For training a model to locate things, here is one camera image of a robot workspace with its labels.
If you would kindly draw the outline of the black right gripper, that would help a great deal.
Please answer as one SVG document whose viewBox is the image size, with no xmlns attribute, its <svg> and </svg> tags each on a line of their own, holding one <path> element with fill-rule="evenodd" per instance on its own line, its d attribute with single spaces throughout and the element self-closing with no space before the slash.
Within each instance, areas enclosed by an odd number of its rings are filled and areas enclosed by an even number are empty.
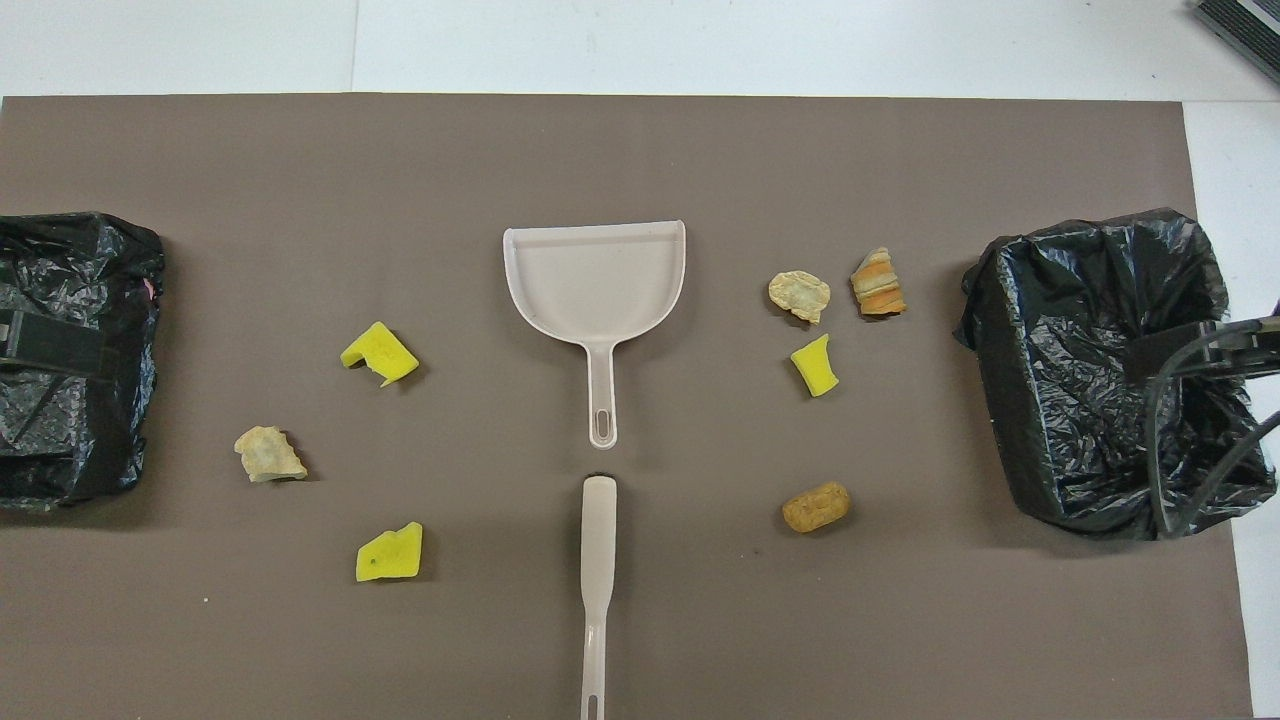
<svg viewBox="0 0 1280 720">
<path fill-rule="evenodd" d="M 1279 318 L 1193 322 L 1130 342 L 1130 379 L 1151 380 L 1185 347 L 1176 378 L 1249 379 L 1279 370 Z"/>
</svg>

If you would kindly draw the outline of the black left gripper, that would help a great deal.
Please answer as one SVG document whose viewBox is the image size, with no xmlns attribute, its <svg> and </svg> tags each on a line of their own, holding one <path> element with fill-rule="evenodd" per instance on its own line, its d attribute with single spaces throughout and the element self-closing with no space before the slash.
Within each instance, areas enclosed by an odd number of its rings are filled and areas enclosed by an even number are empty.
<svg viewBox="0 0 1280 720">
<path fill-rule="evenodd" d="M 1 310 L 1 365 L 63 375 L 97 375 L 104 340 L 95 328 L 22 310 Z"/>
</svg>

